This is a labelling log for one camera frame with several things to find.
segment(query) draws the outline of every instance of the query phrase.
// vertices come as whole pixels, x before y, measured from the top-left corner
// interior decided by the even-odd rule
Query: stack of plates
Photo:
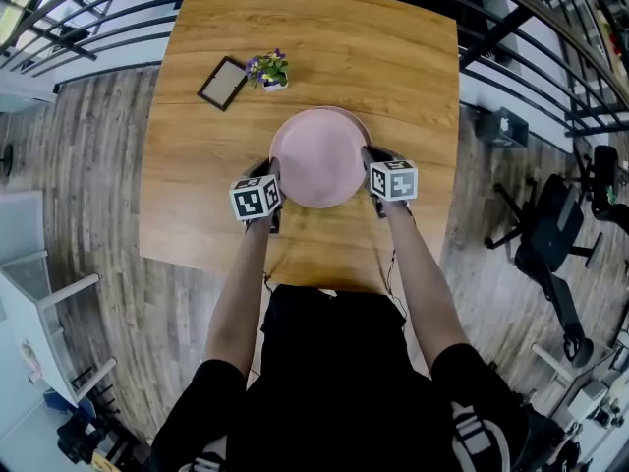
[[[370,143],[365,125],[342,108],[322,106],[291,117],[270,151],[279,159],[282,192],[304,207],[346,202],[365,181],[361,148]]]

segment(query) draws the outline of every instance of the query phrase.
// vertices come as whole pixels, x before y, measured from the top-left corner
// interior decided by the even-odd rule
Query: person's right arm
[[[452,294],[415,220],[403,203],[382,201],[402,276],[411,324],[430,370],[436,357],[454,344],[469,344]]]

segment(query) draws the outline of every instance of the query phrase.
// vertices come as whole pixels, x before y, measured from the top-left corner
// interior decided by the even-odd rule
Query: wooden table
[[[197,97],[225,55],[243,63],[279,47],[290,86],[249,86],[226,112]],[[419,168],[412,210],[439,258],[458,140],[454,21],[394,0],[185,0],[164,58],[143,157],[140,251],[208,271],[229,270],[243,225],[232,181],[268,155],[273,135],[318,105],[353,111],[376,145]],[[266,270],[277,282],[383,291],[392,253],[385,220],[363,190],[344,205],[288,201]]]

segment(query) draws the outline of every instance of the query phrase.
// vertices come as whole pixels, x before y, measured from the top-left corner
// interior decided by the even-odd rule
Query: gray wood floor
[[[139,256],[143,140],[156,77],[155,68],[95,77],[63,87],[54,106],[0,116],[0,147],[12,142],[16,154],[0,191],[43,191],[53,287],[92,272],[102,276],[95,289],[60,309],[73,358],[84,367],[116,357],[108,377],[116,405],[144,438],[154,436],[200,363],[222,283],[222,276]],[[626,138],[614,141],[628,159]],[[483,245],[488,233],[498,237],[509,228],[507,208],[491,184],[502,182],[521,203],[527,176],[543,180],[572,166],[571,158],[535,139],[523,150],[487,149],[462,118],[441,266],[470,339],[523,392],[551,375],[531,345],[537,341],[560,357],[562,339],[539,287],[509,262],[517,244],[493,252]],[[620,199],[629,197],[623,192]],[[579,241],[591,244],[599,231],[603,249],[594,267],[571,257],[559,274],[571,286],[587,333],[605,343],[627,298],[628,240],[587,209]]]

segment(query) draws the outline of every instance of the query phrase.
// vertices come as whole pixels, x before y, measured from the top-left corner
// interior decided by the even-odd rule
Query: white flower pot
[[[275,90],[282,90],[288,87],[288,76],[286,76],[286,84],[282,86],[281,84],[271,84],[267,86],[266,84],[262,84],[262,87],[266,92],[274,92]]]

